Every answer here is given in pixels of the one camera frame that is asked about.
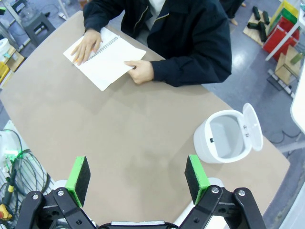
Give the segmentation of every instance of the spiral binding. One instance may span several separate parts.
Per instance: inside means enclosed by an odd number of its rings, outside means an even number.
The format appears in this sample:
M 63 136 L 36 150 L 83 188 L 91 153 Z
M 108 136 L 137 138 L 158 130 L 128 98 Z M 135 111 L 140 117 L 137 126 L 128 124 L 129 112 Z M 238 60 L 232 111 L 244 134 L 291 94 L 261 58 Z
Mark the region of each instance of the spiral binding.
M 102 46 L 95 54 L 93 54 L 89 59 L 91 60 L 93 57 L 97 56 L 98 54 L 100 54 L 101 52 L 103 52 L 105 49 L 107 49 L 110 45 L 112 45 L 116 40 L 118 40 L 119 37 L 114 37 L 111 41 L 109 41 L 107 44 L 105 44 L 104 46 Z

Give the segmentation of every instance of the hand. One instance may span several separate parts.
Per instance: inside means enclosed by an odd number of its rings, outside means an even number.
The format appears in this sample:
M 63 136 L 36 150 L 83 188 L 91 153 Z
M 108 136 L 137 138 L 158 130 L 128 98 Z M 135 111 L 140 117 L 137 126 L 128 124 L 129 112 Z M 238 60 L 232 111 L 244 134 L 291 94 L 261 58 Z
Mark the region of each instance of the hand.
M 75 54 L 73 63 L 78 62 L 78 65 L 85 63 L 92 49 L 94 52 L 98 51 L 101 42 L 101 34 L 93 29 L 88 29 L 81 43 L 71 53 L 71 56 Z
M 128 74 L 136 84 L 153 80 L 153 67 L 149 61 L 125 61 L 124 63 L 135 67 L 129 70 Z

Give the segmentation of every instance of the jacket zipper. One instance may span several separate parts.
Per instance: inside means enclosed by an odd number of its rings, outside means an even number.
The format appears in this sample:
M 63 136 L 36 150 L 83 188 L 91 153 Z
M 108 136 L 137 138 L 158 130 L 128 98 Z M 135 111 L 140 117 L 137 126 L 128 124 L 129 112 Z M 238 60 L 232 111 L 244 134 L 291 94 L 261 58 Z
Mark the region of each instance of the jacket zipper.
M 146 7 L 146 9 L 143 11 L 143 13 L 141 14 L 141 17 L 140 17 L 140 19 L 137 21 L 137 23 L 134 25 L 134 27 L 133 27 L 133 33 L 134 33 L 134 31 L 135 31 L 135 27 L 137 26 L 137 24 L 141 21 L 141 19 L 142 19 L 142 17 L 143 17 L 143 15 L 145 14 L 145 12 L 148 10 L 148 6 Z
M 169 14 L 169 13 L 168 13 L 168 14 L 165 14 L 165 15 L 163 15 L 163 16 L 157 18 L 155 21 L 157 21 L 157 20 L 159 20 L 159 19 L 161 19 L 161 18 L 165 18 L 165 17 L 167 17 L 168 15 L 170 15 L 170 14 Z

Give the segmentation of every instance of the person's left hand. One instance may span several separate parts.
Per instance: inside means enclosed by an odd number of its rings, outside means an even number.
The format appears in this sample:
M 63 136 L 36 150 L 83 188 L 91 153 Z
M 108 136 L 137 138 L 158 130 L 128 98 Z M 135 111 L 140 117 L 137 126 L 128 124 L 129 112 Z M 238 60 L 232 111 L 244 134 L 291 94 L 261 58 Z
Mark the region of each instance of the person's left hand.
M 153 80 L 153 67 L 149 61 L 125 61 L 124 63 L 135 67 L 129 70 L 128 74 L 136 84 Z

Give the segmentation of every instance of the white shirt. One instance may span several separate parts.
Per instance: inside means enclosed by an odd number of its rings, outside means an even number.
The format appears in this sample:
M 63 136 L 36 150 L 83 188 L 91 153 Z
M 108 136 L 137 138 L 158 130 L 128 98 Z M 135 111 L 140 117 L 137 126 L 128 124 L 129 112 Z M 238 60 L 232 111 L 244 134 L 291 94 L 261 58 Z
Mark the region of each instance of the white shirt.
M 154 22 L 158 18 L 162 7 L 165 3 L 165 0 L 149 0 L 150 10 L 152 13 L 152 17 L 149 18 L 145 23 L 148 30 L 142 30 L 137 37 L 137 41 L 147 46 L 147 37 L 149 35 L 150 30 L 153 27 Z

